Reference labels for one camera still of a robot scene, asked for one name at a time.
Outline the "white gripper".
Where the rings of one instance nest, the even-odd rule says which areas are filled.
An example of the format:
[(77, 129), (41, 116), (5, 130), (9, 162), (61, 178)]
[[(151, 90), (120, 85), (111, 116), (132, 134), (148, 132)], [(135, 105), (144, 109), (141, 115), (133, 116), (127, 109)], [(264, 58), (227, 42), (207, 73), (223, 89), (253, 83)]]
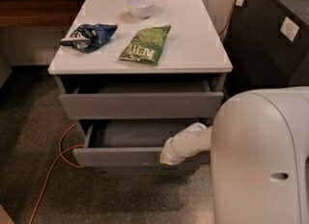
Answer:
[(211, 148), (211, 132), (212, 127), (202, 123), (188, 126), (165, 142), (160, 162), (177, 165), (200, 152), (208, 151)]

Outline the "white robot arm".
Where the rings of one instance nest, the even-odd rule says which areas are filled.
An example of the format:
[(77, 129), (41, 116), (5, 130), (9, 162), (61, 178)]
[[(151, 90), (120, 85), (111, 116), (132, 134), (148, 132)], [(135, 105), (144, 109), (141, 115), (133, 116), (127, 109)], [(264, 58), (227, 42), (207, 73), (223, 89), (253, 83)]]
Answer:
[(169, 138), (160, 161), (211, 152), (215, 224), (309, 224), (309, 87), (247, 91), (228, 99), (211, 126)]

